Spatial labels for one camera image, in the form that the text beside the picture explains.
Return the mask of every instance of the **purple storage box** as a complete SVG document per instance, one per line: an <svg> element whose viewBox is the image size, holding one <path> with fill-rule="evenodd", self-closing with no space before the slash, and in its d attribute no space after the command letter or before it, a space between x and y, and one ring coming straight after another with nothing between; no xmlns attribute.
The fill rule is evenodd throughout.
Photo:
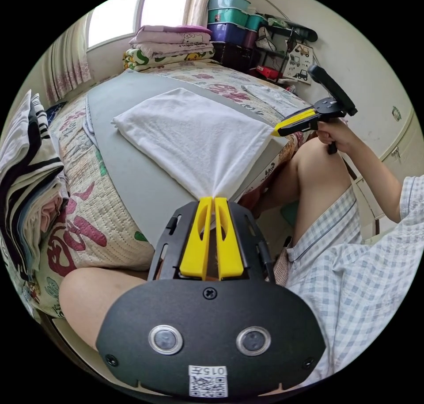
<svg viewBox="0 0 424 404"><path fill-rule="evenodd" d="M246 29L246 36L243 41L243 46L248 49L253 49L255 47L256 40L257 40L257 31Z"/></svg>
<svg viewBox="0 0 424 404"><path fill-rule="evenodd" d="M212 23L208 24L208 29L212 31L213 42L233 43L241 46L246 37L247 30L233 23Z"/></svg>

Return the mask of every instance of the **cabinet handle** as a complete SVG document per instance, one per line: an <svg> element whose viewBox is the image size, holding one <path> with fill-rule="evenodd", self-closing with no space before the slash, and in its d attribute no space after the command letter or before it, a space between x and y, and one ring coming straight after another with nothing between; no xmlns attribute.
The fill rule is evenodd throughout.
<svg viewBox="0 0 424 404"><path fill-rule="evenodd" d="M391 156L395 156L395 155L397 155L397 157L399 159L401 158L401 155L399 153L399 146L396 146L396 148L394 148L393 151L392 151L392 153L391 153Z"/></svg>

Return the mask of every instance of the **sleeve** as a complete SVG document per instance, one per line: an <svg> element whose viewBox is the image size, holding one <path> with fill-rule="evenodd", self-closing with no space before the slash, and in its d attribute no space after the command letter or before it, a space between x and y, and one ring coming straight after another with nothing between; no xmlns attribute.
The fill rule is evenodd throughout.
<svg viewBox="0 0 424 404"><path fill-rule="evenodd" d="M424 219L424 175L405 178L400 202L401 220L418 209Z"/></svg>

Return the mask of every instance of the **curtain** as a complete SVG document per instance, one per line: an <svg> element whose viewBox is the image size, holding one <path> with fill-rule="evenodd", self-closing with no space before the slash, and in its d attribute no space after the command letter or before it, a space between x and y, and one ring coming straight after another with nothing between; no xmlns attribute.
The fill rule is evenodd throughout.
<svg viewBox="0 0 424 404"><path fill-rule="evenodd" d="M209 0L187 0L184 13L184 24L206 27L208 23L208 1Z"/></svg>
<svg viewBox="0 0 424 404"><path fill-rule="evenodd" d="M91 80L87 62L88 14L71 25L42 56L42 73L49 105Z"/></svg>

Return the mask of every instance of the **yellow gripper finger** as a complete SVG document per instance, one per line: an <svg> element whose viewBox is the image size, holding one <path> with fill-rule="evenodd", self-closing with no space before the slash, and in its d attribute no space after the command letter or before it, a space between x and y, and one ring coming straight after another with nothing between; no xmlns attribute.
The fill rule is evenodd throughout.
<svg viewBox="0 0 424 404"><path fill-rule="evenodd" d="M240 277L244 267L228 202L225 198L215 198L215 217L219 279Z"/></svg>
<svg viewBox="0 0 424 404"><path fill-rule="evenodd" d="M291 117L288 117L288 118L286 118L285 120L283 120L283 121L279 122L279 123L275 126L275 128L274 128L274 131L273 131L272 135L273 135L273 136L277 136L277 137L279 137L279 136L280 136L280 134L278 133L278 130L279 130L279 129L281 129L281 128L283 128L283 127L287 127L287 126L289 126L290 124L293 124L293 123L295 123L295 122L302 121L302 120L304 120L304 119L306 119L306 118L309 118L309 117L311 117L312 115L315 115L315 114L316 114L315 109L314 109L314 108L309 108L309 109L306 109L306 110L305 110L305 111L303 111L303 112L300 112L300 113L297 113L297 114L295 114L295 115L293 115L293 116L291 116Z"/></svg>
<svg viewBox="0 0 424 404"><path fill-rule="evenodd" d="M206 279L211 232L212 198L200 199L193 226L187 240L180 272L186 277Z"/></svg>

